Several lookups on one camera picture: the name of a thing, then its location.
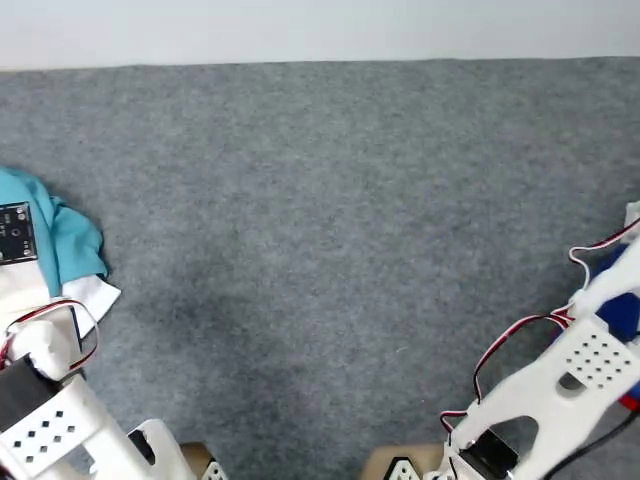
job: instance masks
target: red wire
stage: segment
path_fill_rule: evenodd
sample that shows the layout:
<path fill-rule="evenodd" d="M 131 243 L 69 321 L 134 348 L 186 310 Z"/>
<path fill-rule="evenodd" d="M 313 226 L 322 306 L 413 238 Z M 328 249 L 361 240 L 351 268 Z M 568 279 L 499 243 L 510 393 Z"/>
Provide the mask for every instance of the red wire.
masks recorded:
<path fill-rule="evenodd" d="M 558 315 L 556 314 L 549 314 L 549 315 L 532 315 L 531 317 L 525 317 L 524 319 L 518 320 L 518 323 L 516 322 L 516 324 L 514 324 L 512 326 L 512 328 L 507 329 L 506 332 L 504 332 L 499 339 L 494 342 L 493 346 L 491 346 L 489 348 L 489 350 L 487 350 L 484 355 L 480 358 L 480 361 L 478 362 L 478 364 L 476 365 L 476 368 L 473 372 L 473 388 L 476 394 L 476 398 L 478 399 L 478 401 L 482 400 L 482 392 L 480 391 L 480 384 L 478 382 L 478 375 L 480 373 L 480 370 L 482 369 L 482 367 L 487 363 L 487 361 L 493 356 L 494 353 L 496 353 L 498 351 L 498 349 L 504 345 L 506 343 L 507 340 L 509 340 L 509 338 L 511 338 L 514 334 L 516 334 L 518 331 L 520 331 L 521 328 L 523 328 L 526 325 L 529 325 L 532 322 L 536 322 L 538 320 L 549 320 L 549 319 L 554 319 L 558 322 L 560 322 L 564 328 L 567 328 L 568 323 L 567 323 L 567 317 Z"/>
<path fill-rule="evenodd" d="M 86 308 L 84 306 L 84 304 L 82 304 L 81 302 L 78 302 L 76 300 L 69 300 L 69 299 L 64 299 L 64 300 L 58 300 L 56 302 L 50 303 L 48 305 L 45 305 L 44 307 L 40 307 L 36 310 L 33 310 L 23 316 L 21 316 L 20 318 L 14 320 L 8 327 L 7 329 L 11 328 L 13 325 L 16 325 L 18 323 L 23 323 L 26 321 L 31 320 L 32 318 L 35 318 L 37 316 L 39 316 L 40 314 L 46 312 L 47 310 L 53 309 L 55 307 L 61 306 L 61 305 L 69 305 L 74 306 L 74 305 L 79 305 L 83 308 Z M 7 361 L 7 357 L 9 354 L 9 350 L 11 348 L 11 344 L 13 343 L 13 337 L 9 337 L 4 345 L 2 346 L 2 349 L 0 349 L 0 370 L 5 368 L 5 363 Z M 71 366 L 69 367 L 69 371 L 73 371 L 79 367 L 81 367 L 82 365 L 84 365 L 92 356 L 94 353 L 96 353 L 96 350 L 98 349 L 98 342 L 96 339 L 96 344 L 93 346 L 93 348 L 91 349 L 91 351 L 89 353 L 87 353 L 87 355 L 85 355 L 82 359 L 78 360 L 75 363 L 72 363 Z"/>

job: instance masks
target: white cloth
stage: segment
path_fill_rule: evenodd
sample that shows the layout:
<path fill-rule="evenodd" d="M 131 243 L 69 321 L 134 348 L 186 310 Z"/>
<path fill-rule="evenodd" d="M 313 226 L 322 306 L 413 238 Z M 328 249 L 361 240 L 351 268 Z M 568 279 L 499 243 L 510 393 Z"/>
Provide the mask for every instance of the white cloth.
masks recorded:
<path fill-rule="evenodd" d="M 62 285 L 62 296 L 84 304 L 97 322 L 102 320 L 121 294 L 119 289 L 102 281 L 97 275 Z M 93 322 L 82 308 L 76 308 L 75 313 L 80 337 L 84 338 L 93 328 Z"/>

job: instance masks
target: teal cloth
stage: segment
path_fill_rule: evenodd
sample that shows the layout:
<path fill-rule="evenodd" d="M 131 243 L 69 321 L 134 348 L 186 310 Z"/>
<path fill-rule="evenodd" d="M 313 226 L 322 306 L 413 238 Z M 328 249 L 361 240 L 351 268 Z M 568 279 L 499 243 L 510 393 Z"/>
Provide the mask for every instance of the teal cloth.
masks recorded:
<path fill-rule="evenodd" d="M 106 275 L 102 234 L 60 197 L 52 197 L 33 175 L 0 167 L 0 205 L 29 202 L 40 269 L 52 297 L 62 285 L 88 275 Z"/>

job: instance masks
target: carpet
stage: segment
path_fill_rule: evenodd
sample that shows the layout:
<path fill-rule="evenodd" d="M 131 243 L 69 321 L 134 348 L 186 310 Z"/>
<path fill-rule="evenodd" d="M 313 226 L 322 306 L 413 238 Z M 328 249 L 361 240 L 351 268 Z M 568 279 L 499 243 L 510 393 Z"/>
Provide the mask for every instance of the carpet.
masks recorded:
<path fill-rule="evenodd" d="M 103 230 L 124 294 L 88 379 L 234 480 L 356 478 L 437 414 L 574 244 L 640 199 L 640 60 L 4 73 L 3 164 Z M 548 340 L 514 337 L 483 381 Z M 615 407 L 600 429 L 624 415 Z M 635 478 L 634 426 L 558 478 Z"/>

